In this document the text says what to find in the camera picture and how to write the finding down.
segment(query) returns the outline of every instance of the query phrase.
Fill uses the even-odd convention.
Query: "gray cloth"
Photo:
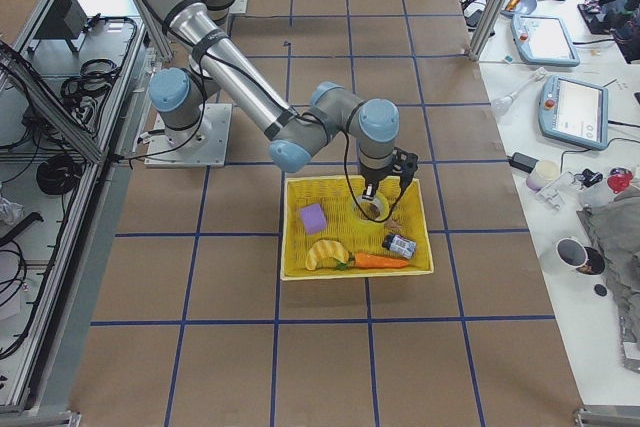
[[[605,259],[604,277],[620,314],[622,341],[640,349],[640,191],[627,189],[603,207],[578,212],[594,248]],[[640,372],[640,361],[625,366]]]

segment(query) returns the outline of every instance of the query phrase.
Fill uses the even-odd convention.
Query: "tablet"
[[[518,54],[527,64],[575,67],[580,64],[562,19],[515,14],[511,33]]]
[[[538,123],[546,137],[604,150],[608,120],[604,87],[554,75],[542,88]]]

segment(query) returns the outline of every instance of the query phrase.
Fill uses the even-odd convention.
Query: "white desk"
[[[543,1],[535,13],[562,17],[573,41],[604,38],[593,36],[584,24],[577,4],[583,0],[565,2]],[[522,85],[537,66],[525,65],[513,42],[510,19],[500,16],[493,36],[480,57],[480,69],[490,99],[506,95]],[[640,65],[625,63],[618,47],[613,43],[599,43],[578,47],[581,65],[574,68],[547,68],[551,74],[564,75],[594,84],[609,85],[609,118],[629,123],[640,123],[640,104],[633,96],[640,91]],[[514,59],[509,65],[506,55]],[[544,81],[529,85],[516,99],[507,115],[499,119],[498,129],[508,154],[521,152],[538,159],[560,162],[570,144],[542,136],[537,121],[538,96]],[[640,130],[611,126],[609,138],[627,137],[640,140]],[[635,171],[640,168],[640,145],[616,141],[602,152],[567,154],[564,169],[577,173],[585,168],[608,172],[622,166]],[[588,245],[587,236],[580,225],[576,211],[577,187],[562,190],[565,206],[555,211],[535,197],[525,184],[526,174],[513,171],[520,201],[531,231],[536,252],[548,251],[557,239],[574,236]],[[620,329],[617,307],[611,294],[598,297],[593,286],[604,283],[601,276],[585,276],[573,271],[553,271],[541,262],[549,296],[558,326],[562,333],[578,390],[585,405],[640,406],[640,373],[622,365]]]

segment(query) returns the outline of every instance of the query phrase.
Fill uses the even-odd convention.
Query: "blue plate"
[[[536,7],[538,6],[538,2],[536,0],[520,0],[515,9],[513,9],[512,11],[506,11],[504,10],[504,8],[507,6],[508,2],[509,0],[504,0],[502,2],[502,10],[500,11],[502,15],[506,15],[507,17],[513,17],[513,14],[531,14],[534,10],[536,10]]]

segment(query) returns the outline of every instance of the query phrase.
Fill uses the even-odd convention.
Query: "yellow fruit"
[[[329,257],[346,264],[349,261],[349,251],[335,240],[319,240],[307,252],[305,267],[307,270],[316,270],[318,262]]]

